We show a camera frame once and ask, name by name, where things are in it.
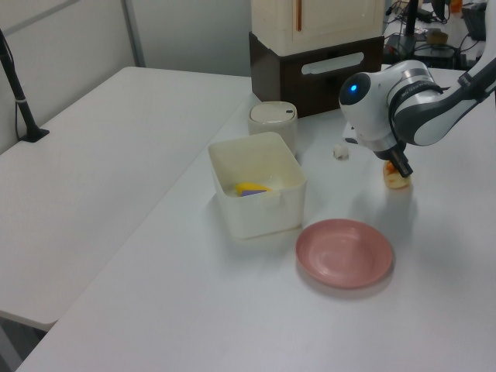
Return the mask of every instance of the white cup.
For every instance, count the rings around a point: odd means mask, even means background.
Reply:
[[[296,154],[296,135],[298,131],[298,113],[289,102],[262,102],[252,107],[248,117],[250,135],[265,132],[279,134]]]

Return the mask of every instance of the white table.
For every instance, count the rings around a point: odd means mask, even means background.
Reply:
[[[440,84],[457,76],[432,73]],[[247,98],[212,142],[246,135],[255,103]],[[340,111],[299,122],[303,227],[329,218],[376,227],[394,249],[391,275],[337,290],[297,265],[301,229],[231,238],[203,149],[19,372],[493,371],[494,99],[440,143],[407,149],[410,192],[386,189],[367,149],[333,159],[344,126]]]
[[[251,93],[126,68],[0,156],[0,316],[48,330]]]

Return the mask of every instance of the purple object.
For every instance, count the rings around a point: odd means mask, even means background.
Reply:
[[[243,190],[243,191],[241,191],[241,196],[259,194],[259,193],[265,192],[265,191],[267,191],[267,190]]]

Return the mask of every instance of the white plastic container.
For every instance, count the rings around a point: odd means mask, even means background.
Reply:
[[[251,0],[252,32],[278,56],[383,33],[385,0]]]
[[[277,133],[261,133],[208,147],[217,197],[229,231],[246,239],[301,225],[306,176]],[[272,191],[240,197],[240,182]]]
[[[286,142],[293,155],[296,155],[298,111],[295,105],[289,102],[262,102],[250,110],[248,132],[277,133]]]

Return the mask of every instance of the cup lid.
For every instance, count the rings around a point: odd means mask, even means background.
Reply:
[[[250,111],[254,122],[288,122],[297,115],[296,107],[289,102],[262,102]]]

